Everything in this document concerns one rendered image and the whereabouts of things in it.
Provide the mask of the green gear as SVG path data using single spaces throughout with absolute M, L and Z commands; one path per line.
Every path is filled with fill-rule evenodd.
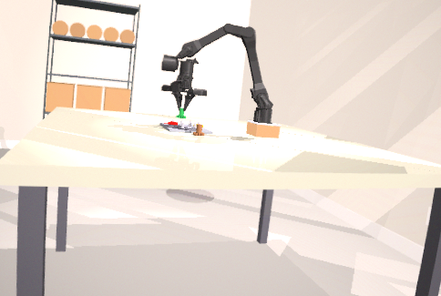
M 186 116 L 184 116 L 183 108 L 179 109 L 179 114 L 176 117 L 178 117 L 178 118 L 186 118 Z

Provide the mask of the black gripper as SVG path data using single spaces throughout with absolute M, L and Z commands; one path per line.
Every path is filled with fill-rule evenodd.
M 192 74 L 179 73 L 177 77 L 179 77 L 179 79 L 184 79 L 184 77 L 186 77 L 188 79 L 188 82 L 189 82 L 189 90 L 183 89 L 181 91 L 181 92 L 187 93 L 187 95 L 184 95 L 185 101 L 184 101 L 183 111 L 185 112 L 187 107 L 188 107 L 188 105 L 190 104 L 190 101 L 194 97 L 196 97 L 196 96 L 204 96 L 204 97 L 206 97 L 208 92 L 207 92 L 206 89 L 200 89 L 200 88 L 192 89 L 191 84 L 192 84 L 192 79 L 194 78 Z M 175 99 L 176 99 L 178 110 L 181 108 L 183 94 L 181 94 L 178 91 L 171 91 L 170 90 L 170 85 L 162 85 L 160 91 L 172 92 L 171 95 L 173 95 L 175 97 Z

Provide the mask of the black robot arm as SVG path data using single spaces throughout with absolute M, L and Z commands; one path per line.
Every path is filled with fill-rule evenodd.
M 161 61 L 161 70 L 175 72 L 178 70 L 180 73 L 193 74 L 194 64 L 198 64 L 196 57 L 193 59 L 185 57 L 193 57 L 203 47 L 216 41 L 219 38 L 223 38 L 226 35 L 235 36 L 242 40 L 249 59 L 251 77 L 253 82 L 253 88 L 250 88 L 251 98 L 257 103 L 256 110 L 254 111 L 254 122 L 272 124 L 272 107 L 273 103 L 269 99 L 268 92 L 265 85 L 262 82 L 262 74 L 260 70 L 259 60 L 256 51 L 256 31 L 254 28 L 247 26 L 236 26 L 232 24 L 226 24 L 221 28 L 213 31 L 212 33 L 204 36 L 201 39 L 194 40 L 182 45 L 181 50 L 175 55 L 163 54 Z M 179 65 L 180 62 L 180 65 Z M 181 92 L 183 89 L 189 89 L 189 82 L 186 77 L 184 79 L 176 78 L 175 81 L 170 83 L 171 91 Z

